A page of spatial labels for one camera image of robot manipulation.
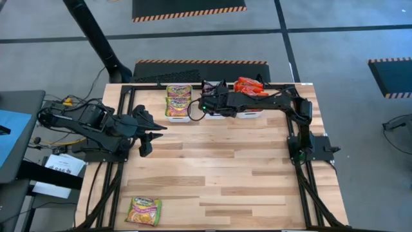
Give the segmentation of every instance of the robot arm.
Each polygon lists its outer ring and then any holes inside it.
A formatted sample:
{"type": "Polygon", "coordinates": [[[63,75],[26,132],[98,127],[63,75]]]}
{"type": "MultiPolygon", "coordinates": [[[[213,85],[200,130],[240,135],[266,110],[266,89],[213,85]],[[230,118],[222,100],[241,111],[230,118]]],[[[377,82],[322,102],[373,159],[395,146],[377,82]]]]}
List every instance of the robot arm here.
{"type": "Polygon", "coordinates": [[[294,86],[266,97],[251,97],[244,93],[229,92],[225,86],[217,86],[212,93],[201,95],[199,110],[211,115],[219,113],[224,117],[235,117],[245,110],[281,110],[299,126],[301,149],[307,152],[313,150],[314,136],[309,130],[312,103],[301,98],[294,86]]]}
{"type": "Polygon", "coordinates": [[[80,106],[67,106],[61,102],[47,102],[39,111],[38,121],[46,128],[67,128],[97,144],[100,151],[119,153],[127,151],[140,139],[140,156],[152,152],[151,141],[162,134],[146,130],[166,130],[153,122],[153,116],[142,105],[130,115],[114,115],[113,108],[100,100],[91,99],[80,106]]]}

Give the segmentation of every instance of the orange and black striped edge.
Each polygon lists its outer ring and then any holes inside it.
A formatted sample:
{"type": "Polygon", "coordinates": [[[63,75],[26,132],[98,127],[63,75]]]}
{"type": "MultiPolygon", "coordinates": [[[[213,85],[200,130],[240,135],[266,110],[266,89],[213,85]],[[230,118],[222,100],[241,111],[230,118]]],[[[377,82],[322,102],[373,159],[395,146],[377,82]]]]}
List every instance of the orange and black striped edge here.
{"type": "Polygon", "coordinates": [[[138,60],[136,63],[174,63],[174,64],[268,64],[267,61],[199,61],[199,60],[138,60]]]}
{"type": "MultiPolygon", "coordinates": [[[[379,62],[393,62],[393,61],[412,61],[411,57],[399,57],[399,58],[387,58],[387,59],[370,59],[368,64],[379,63],[379,62]]],[[[412,98],[412,93],[387,93],[385,94],[387,99],[401,99],[401,98],[412,98]]]]}
{"type": "Polygon", "coordinates": [[[162,14],[162,15],[137,17],[133,19],[133,22],[139,23],[139,22],[155,21],[155,20],[163,20],[163,19],[176,19],[179,17],[193,17],[193,16],[201,16],[201,15],[240,12],[240,11],[246,11],[246,10],[247,10],[246,6],[236,6],[236,7],[229,7],[229,8],[211,9],[211,10],[197,10],[197,11],[192,11],[192,12],[181,12],[181,13],[174,13],[174,14],[162,14]]]}
{"type": "Polygon", "coordinates": [[[387,99],[412,98],[412,93],[387,93],[387,99]]]}
{"type": "Polygon", "coordinates": [[[387,58],[387,59],[370,59],[368,64],[377,63],[377,62],[393,62],[393,61],[412,61],[410,57],[401,57],[401,58],[387,58]]]}

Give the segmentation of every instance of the gray floor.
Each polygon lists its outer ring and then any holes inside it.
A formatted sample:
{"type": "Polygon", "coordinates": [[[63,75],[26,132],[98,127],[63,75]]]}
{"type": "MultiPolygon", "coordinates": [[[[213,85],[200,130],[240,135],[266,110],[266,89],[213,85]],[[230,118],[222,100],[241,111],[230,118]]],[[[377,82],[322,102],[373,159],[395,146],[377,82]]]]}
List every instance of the gray floor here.
{"type": "MultiPolygon", "coordinates": [[[[246,12],[136,24],[131,22],[130,0],[87,0],[106,35],[280,28],[273,0],[246,2],[246,12]]],[[[281,0],[281,4],[288,28],[412,24],[409,0],[281,0]]],[[[8,0],[0,12],[0,39],[71,36],[82,32],[61,1],[8,0]]],[[[332,144],[342,147],[335,157],[350,224],[410,231],[412,156],[384,140],[381,124],[411,113],[412,100],[383,98],[366,60],[411,56],[412,30],[298,33],[290,34],[290,40],[301,81],[315,84],[326,131],[332,144]]],[[[130,69],[137,59],[265,60],[272,81],[292,81],[281,34],[110,43],[130,69]]],[[[101,68],[88,42],[0,44],[0,91],[43,89],[59,97],[85,96],[101,68]]],[[[107,82],[104,72],[92,96],[101,96],[107,82]]],[[[33,135],[50,140],[60,136],[40,128],[33,135]]],[[[389,138],[412,151],[405,131],[389,138]]],[[[26,157],[37,161],[48,153],[30,150],[26,157]]],[[[73,223],[73,208],[42,209],[42,213],[36,213],[32,231],[67,229],[73,223]]]]}

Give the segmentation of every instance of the wooden table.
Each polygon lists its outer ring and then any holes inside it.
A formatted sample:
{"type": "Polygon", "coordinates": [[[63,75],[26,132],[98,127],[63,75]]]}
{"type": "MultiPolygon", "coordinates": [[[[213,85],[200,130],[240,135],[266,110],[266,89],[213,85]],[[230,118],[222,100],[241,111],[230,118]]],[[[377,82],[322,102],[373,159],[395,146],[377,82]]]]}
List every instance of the wooden table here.
{"type": "MultiPolygon", "coordinates": [[[[313,103],[311,131],[316,135],[324,133],[314,86],[296,84],[296,88],[313,103]]],[[[103,103],[117,109],[120,89],[121,84],[108,84],[103,103]]],[[[194,98],[199,92],[194,91],[194,98]]],[[[283,112],[266,110],[257,119],[203,119],[177,124],[165,118],[164,97],[165,90],[136,91],[134,106],[145,105],[154,121],[168,129],[161,131],[163,137],[153,141],[153,152],[148,157],[139,156],[138,143],[131,150],[124,166],[115,230],[305,228],[295,169],[286,145],[288,129],[283,112]],[[134,196],[162,199],[157,227],[124,222],[134,196]]],[[[85,219],[97,165],[89,164],[86,169],[77,224],[85,219]]],[[[320,198],[338,220],[347,224],[334,170],[323,161],[312,165],[320,198]]],[[[90,211],[100,199],[105,169],[103,164],[91,194],[90,211]]],[[[312,224],[316,224],[313,203],[310,197],[308,200],[312,224]]],[[[110,206],[111,199],[104,226],[109,221],[110,206]]]]}

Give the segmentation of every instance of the black mat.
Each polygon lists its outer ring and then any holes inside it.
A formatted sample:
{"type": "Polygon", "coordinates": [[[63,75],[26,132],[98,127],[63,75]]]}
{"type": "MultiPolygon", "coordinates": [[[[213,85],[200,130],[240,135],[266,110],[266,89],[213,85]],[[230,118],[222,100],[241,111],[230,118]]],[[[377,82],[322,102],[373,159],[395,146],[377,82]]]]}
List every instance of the black mat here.
{"type": "Polygon", "coordinates": [[[385,98],[412,98],[412,59],[410,57],[371,59],[368,65],[385,98]]]}
{"type": "Polygon", "coordinates": [[[133,21],[245,11],[244,0],[133,0],[133,21]]]}
{"type": "Polygon", "coordinates": [[[266,61],[192,61],[192,60],[141,60],[135,65],[132,82],[173,83],[237,81],[239,77],[255,79],[258,74],[270,82],[266,61]]]}

